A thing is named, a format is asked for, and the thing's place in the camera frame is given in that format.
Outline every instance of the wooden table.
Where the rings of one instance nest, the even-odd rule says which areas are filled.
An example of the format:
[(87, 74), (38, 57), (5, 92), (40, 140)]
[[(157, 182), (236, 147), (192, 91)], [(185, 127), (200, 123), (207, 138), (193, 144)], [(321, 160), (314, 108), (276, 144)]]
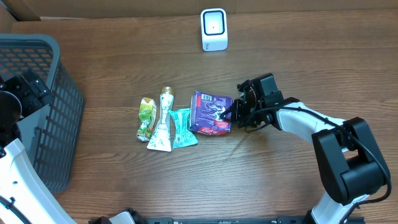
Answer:
[[(228, 30), (226, 51), (204, 53), (199, 16), (14, 24), (15, 33), (54, 37), (84, 92), (72, 181), (57, 196), (76, 221), (128, 207), (145, 217), (304, 215), (324, 188), (313, 147), (292, 134), (234, 127), (171, 153), (136, 138), (141, 98), (159, 105), (163, 86), (175, 88), (176, 110), (190, 106), (195, 90), (235, 98), (236, 84), (266, 72), (285, 97), (366, 119), (397, 189), (398, 10), (235, 14)], [(398, 222), (397, 192), (354, 214)]]

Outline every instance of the plastic basket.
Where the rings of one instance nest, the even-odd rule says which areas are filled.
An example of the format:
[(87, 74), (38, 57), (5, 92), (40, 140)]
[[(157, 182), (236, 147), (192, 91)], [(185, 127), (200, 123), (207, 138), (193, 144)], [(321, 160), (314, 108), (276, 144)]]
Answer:
[(84, 99), (60, 62), (60, 48), (52, 37), (0, 34), (0, 76), (8, 80), (28, 69), (46, 83), (54, 101), (18, 126), (36, 173), (56, 194), (70, 182)]

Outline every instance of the plastic packaging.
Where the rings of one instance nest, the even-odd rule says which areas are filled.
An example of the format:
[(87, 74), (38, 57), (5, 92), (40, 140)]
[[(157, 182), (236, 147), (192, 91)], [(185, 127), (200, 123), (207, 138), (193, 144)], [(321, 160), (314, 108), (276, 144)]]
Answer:
[(138, 117), (141, 125), (137, 131), (137, 138), (140, 141), (149, 141), (156, 119), (156, 104), (153, 99), (141, 100)]
[(190, 130), (209, 135), (231, 131), (231, 122), (220, 119), (220, 114), (232, 105), (232, 98), (196, 91), (191, 101)]
[(154, 135), (149, 140), (148, 149), (171, 152), (170, 113), (173, 107), (174, 90), (165, 86), (160, 94), (160, 119), (156, 124)]
[(187, 147), (198, 144), (195, 135), (188, 129), (190, 122), (190, 108), (179, 109), (177, 111), (170, 111), (175, 124), (175, 137), (173, 149), (178, 147)]

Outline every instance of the teal wrapper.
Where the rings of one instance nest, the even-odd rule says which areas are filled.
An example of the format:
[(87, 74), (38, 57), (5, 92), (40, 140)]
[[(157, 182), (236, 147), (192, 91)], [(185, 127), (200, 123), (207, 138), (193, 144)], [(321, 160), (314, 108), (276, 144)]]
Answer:
[(190, 113), (190, 108), (170, 111), (175, 124), (173, 149), (198, 144), (197, 138), (189, 130)]

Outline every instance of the purple package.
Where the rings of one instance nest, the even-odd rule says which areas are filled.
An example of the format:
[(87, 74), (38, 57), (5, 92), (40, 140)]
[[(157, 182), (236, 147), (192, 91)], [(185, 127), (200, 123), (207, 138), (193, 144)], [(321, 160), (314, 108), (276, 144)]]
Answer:
[(232, 98), (195, 91), (191, 101), (190, 130), (219, 135), (231, 131), (231, 122), (220, 119), (220, 114), (232, 105)]

